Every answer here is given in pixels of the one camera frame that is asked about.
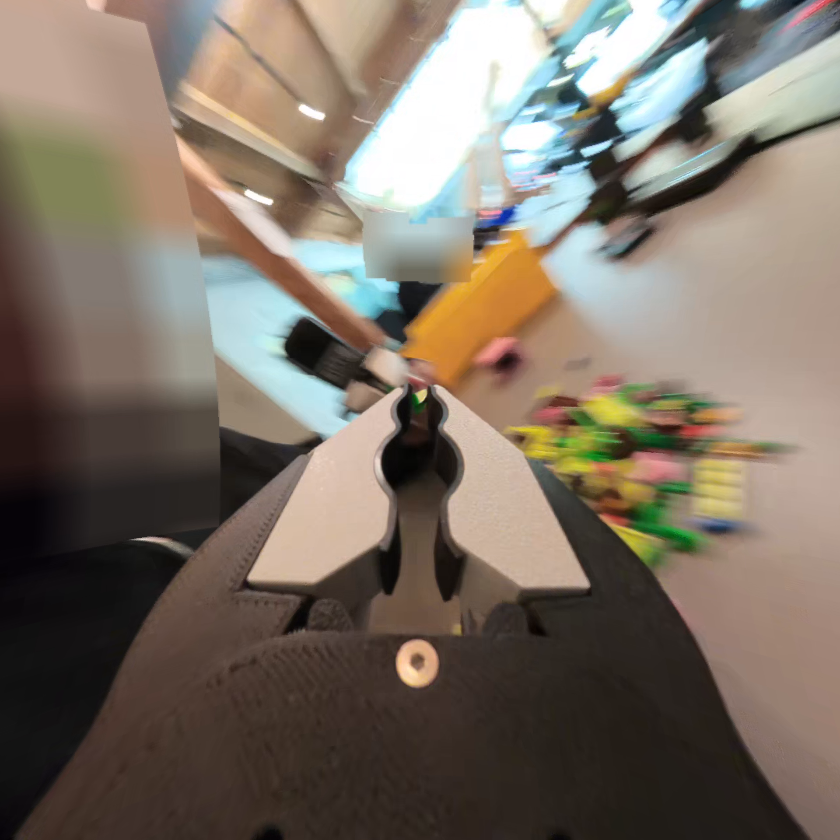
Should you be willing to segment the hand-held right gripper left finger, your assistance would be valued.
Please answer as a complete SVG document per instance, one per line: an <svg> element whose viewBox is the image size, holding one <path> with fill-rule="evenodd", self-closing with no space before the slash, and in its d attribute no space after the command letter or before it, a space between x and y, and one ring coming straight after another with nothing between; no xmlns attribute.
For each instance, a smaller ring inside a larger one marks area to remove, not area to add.
<svg viewBox="0 0 840 840"><path fill-rule="evenodd" d="M258 591L391 594L400 571L389 446L412 413L412 390L386 394L316 447L247 575Z"/></svg>

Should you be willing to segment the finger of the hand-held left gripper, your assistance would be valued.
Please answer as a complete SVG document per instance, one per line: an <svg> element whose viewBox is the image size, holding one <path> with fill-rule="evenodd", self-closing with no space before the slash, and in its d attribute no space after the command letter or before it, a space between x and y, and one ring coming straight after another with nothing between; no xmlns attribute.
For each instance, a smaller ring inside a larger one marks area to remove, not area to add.
<svg viewBox="0 0 840 840"><path fill-rule="evenodd" d="M344 392L344 411L347 414L363 414L387 393L387 388L382 389L370 382L351 382Z"/></svg>
<svg viewBox="0 0 840 840"><path fill-rule="evenodd" d="M374 346L364 357L364 376L381 388L403 388L411 373L411 362L387 347Z"/></svg>

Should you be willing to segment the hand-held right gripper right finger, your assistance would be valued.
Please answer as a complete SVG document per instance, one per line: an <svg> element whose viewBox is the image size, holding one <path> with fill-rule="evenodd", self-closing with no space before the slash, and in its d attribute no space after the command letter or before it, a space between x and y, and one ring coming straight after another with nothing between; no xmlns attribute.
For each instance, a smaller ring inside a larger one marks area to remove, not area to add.
<svg viewBox="0 0 840 840"><path fill-rule="evenodd" d="M586 596L591 582L529 459L444 387L428 391L445 490L434 546L444 601L462 608Z"/></svg>

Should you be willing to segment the pink toy brick pot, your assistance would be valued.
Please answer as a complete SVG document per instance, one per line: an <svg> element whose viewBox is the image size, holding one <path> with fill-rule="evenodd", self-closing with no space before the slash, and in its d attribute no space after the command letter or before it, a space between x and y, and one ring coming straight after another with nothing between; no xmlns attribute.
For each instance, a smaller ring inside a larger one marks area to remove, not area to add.
<svg viewBox="0 0 840 840"><path fill-rule="evenodd" d="M473 367L501 374L516 370L523 360L522 347L514 337L496 338L472 360Z"/></svg>

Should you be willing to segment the pile of small toy bricks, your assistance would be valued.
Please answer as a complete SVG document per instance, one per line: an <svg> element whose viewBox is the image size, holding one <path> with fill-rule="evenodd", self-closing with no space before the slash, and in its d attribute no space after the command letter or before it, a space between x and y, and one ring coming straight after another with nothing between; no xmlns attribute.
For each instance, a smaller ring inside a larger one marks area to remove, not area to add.
<svg viewBox="0 0 840 840"><path fill-rule="evenodd" d="M529 422L509 426L503 435L655 570L671 553L698 553L707 537L727 535L703 532L692 523L696 461L732 457L745 460L748 470L753 461L791 451L783 444L733 436L741 416L732 404L676 390L668 382L604 375L580 395L538 391Z"/></svg>

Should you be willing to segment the person's left forearm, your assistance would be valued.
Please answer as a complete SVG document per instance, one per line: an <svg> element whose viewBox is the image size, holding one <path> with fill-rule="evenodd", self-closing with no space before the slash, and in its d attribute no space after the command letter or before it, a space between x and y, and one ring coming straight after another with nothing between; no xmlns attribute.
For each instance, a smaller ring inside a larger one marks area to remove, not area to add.
<svg viewBox="0 0 840 840"><path fill-rule="evenodd" d="M321 436L313 436L300 444L279 444L220 427L219 522L233 516L294 460L322 442Z"/></svg>

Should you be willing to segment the wooden pillar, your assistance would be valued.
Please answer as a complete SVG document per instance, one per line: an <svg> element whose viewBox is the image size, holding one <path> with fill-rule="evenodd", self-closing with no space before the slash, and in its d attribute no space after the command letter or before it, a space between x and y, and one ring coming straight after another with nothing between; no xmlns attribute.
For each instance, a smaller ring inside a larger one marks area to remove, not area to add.
<svg viewBox="0 0 840 840"><path fill-rule="evenodd" d="M310 311L329 330L357 350L383 345L384 332L337 297L289 252L280 250L284 233L267 214L239 210L245 200L179 136L175 143L194 217L213 230L238 257Z"/></svg>

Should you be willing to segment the yellow plastic bin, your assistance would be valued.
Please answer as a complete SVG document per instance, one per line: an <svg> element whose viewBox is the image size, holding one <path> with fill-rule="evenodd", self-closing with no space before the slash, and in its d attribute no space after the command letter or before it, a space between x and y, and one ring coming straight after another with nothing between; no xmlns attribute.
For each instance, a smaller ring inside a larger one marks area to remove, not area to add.
<svg viewBox="0 0 840 840"><path fill-rule="evenodd" d="M467 281L441 289L405 329L406 359L430 363L448 389L496 339L516 338L558 296L543 267L549 251L514 229L476 261Z"/></svg>

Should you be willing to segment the narrow lime toy plate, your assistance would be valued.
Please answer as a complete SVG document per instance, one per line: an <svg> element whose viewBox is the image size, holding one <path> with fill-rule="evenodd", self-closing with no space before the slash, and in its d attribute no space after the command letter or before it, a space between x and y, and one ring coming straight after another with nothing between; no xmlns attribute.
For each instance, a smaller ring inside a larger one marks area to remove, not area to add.
<svg viewBox="0 0 840 840"><path fill-rule="evenodd" d="M732 457L704 457L691 474L693 518L744 520L747 462Z"/></svg>

